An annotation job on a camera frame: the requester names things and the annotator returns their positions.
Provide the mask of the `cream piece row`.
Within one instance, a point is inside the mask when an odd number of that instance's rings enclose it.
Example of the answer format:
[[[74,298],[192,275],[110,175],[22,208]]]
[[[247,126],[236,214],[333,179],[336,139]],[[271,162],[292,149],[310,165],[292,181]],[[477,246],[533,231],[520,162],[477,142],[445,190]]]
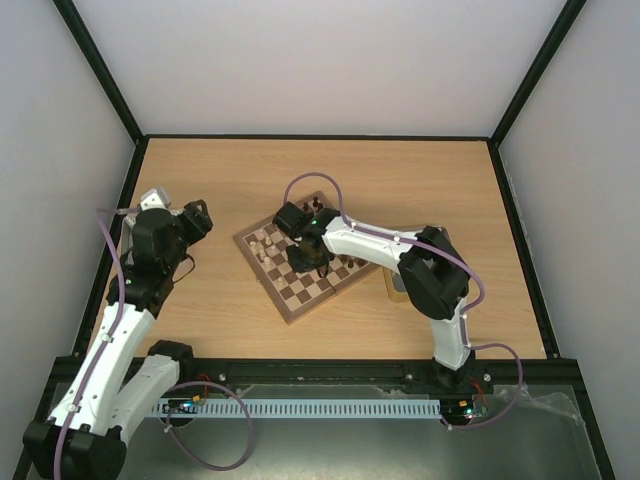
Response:
[[[285,275],[290,271],[286,256],[270,236],[250,235],[246,242],[253,255],[254,269],[268,278],[277,290],[286,285]]]

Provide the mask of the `dark chess piece row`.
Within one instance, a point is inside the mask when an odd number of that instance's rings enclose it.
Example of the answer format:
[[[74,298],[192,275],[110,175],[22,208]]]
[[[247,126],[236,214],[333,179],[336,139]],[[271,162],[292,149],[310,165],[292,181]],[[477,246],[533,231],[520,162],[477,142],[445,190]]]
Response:
[[[313,213],[314,217],[316,217],[317,214],[323,209],[324,209],[324,205],[319,200],[318,196],[313,197],[313,201],[311,204],[309,204],[308,202],[305,202],[303,206],[303,210],[307,213]],[[362,267],[366,264],[366,262],[362,259],[358,259],[358,258],[346,256],[346,255],[339,255],[338,259],[343,265],[346,265],[349,269],[352,269],[355,266]]]

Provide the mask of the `silver metal tin box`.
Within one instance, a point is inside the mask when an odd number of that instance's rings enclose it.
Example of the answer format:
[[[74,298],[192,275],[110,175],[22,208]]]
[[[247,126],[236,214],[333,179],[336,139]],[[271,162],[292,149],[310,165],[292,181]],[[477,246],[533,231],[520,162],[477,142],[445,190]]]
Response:
[[[431,226],[431,227],[437,228],[439,231],[441,231],[444,234],[447,240],[450,240],[449,233],[444,226],[437,225],[437,226]],[[410,232],[417,234],[421,232],[423,229],[424,228],[418,229],[418,230],[413,229]],[[433,254],[430,254],[430,255],[432,255],[432,257],[430,257],[428,260],[424,260],[424,262],[429,267],[429,269],[432,270],[435,260],[433,259]],[[384,276],[385,286],[386,286],[387,295],[389,299],[392,302],[396,302],[396,303],[409,302],[410,300],[409,295],[404,285],[404,282],[401,278],[401,275],[385,267],[381,267],[381,269]]]

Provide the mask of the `black aluminium frame rail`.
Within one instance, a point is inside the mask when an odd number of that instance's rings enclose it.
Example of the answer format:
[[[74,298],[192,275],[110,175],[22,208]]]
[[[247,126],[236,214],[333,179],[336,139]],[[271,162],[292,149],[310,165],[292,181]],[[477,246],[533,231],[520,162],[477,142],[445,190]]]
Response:
[[[521,360],[523,381],[533,386],[571,386],[574,392],[586,390],[576,360],[552,358]],[[81,360],[58,357],[47,380],[45,392],[58,385],[70,385]],[[516,385],[518,371],[514,360],[476,359],[462,373],[444,373],[432,360],[265,360],[197,358],[180,380],[195,380],[204,374],[231,389],[250,385],[371,385],[385,390],[429,396],[476,393],[472,381],[488,393],[498,385]]]

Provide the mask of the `wooden chess board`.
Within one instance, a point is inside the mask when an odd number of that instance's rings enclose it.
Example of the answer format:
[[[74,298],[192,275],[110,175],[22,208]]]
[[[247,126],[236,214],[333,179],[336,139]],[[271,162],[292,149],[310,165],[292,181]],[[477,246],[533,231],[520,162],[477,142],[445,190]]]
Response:
[[[340,255],[306,261],[296,243],[268,216],[233,236],[240,252],[281,317],[291,324],[360,282],[378,266]]]

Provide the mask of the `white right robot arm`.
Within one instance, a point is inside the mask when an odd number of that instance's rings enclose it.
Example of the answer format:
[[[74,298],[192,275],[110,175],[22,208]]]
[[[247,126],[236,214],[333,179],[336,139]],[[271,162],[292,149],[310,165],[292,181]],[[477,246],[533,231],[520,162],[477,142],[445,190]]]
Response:
[[[469,282],[477,276],[461,259],[443,230],[393,231],[365,224],[340,211],[312,213],[285,203],[272,223],[294,244],[288,262],[297,273],[326,269],[338,256],[350,256],[398,275],[413,307],[431,323],[434,379],[445,390],[460,390],[471,379],[474,358],[467,334]]]

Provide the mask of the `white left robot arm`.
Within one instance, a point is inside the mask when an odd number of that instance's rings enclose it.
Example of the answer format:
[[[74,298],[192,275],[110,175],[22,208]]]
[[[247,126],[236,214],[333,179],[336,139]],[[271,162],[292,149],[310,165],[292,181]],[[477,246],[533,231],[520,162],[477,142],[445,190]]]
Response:
[[[103,234],[115,276],[98,333],[59,403],[23,435],[43,479],[117,478],[130,440],[152,406],[192,371],[191,346],[160,341],[140,370],[125,377],[189,248],[213,228],[207,204],[199,199],[173,209],[160,191],[152,190],[137,207],[119,213],[129,229],[128,244],[119,252],[110,234]]]

